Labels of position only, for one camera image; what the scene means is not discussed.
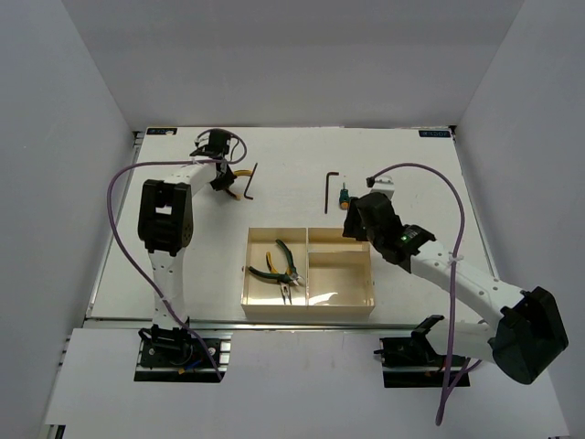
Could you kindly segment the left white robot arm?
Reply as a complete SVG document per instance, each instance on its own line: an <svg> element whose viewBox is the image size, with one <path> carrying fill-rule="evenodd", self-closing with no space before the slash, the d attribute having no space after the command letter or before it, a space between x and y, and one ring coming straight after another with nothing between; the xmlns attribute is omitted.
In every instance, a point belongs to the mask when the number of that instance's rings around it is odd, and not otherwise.
<svg viewBox="0 0 585 439"><path fill-rule="evenodd" d="M188 325L183 267L194 232L192 198L206 185L223 191L235 182L228 160L237 143L235 134L227 130L208 129L195 141L193 163L164 179L143 183L138 236L152 266L153 324L160 329L181 330Z"/></svg>

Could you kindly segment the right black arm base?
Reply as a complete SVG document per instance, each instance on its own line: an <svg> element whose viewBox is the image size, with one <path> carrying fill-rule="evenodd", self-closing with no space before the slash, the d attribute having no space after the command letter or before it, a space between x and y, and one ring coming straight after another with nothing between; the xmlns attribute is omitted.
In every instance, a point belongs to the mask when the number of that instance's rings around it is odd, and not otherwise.
<svg viewBox="0 0 585 439"><path fill-rule="evenodd" d="M374 357L382 366L385 389L440 389L446 372L446 348L433 348L428 335L444 316L431 315L405 337L382 337Z"/></svg>

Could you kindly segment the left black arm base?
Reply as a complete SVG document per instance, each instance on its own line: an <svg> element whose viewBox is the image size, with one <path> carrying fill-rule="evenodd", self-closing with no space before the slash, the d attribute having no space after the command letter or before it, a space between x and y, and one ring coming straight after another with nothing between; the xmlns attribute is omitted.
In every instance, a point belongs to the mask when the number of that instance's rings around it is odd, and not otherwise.
<svg viewBox="0 0 585 439"><path fill-rule="evenodd" d="M228 338L204 338L202 345L182 328L157 325L141 328L138 336L135 382L220 383L227 371Z"/></svg>

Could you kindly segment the green orange stubby screwdriver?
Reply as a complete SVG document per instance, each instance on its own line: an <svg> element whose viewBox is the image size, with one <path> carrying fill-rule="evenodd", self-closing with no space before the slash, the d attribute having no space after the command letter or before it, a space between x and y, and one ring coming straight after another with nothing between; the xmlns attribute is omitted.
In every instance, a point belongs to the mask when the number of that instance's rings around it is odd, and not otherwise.
<svg viewBox="0 0 585 439"><path fill-rule="evenodd" d="M350 204L349 191L346 183L343 183L339 191L338 206L341 210L348 210Z"/></svg>

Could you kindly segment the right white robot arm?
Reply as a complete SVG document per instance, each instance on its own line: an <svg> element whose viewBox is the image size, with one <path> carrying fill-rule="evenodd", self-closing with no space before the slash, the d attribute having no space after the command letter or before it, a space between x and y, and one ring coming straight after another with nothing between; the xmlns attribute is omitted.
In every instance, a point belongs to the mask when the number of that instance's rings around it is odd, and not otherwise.
<svg viewBox="0 0 585 439"><path fill-rule="evenodd" d="M351 198L343 235L367 241L393 265L424 279L470 307L478 323L425 318L409 337L385 337L377 355L387 368L440 366L458 358L494 363L506 376L530 384L569 344L557 302L542 287L528 291L507 284L468 262L456 260L429 231L401 222L390 199L373 192Z"/></svg>

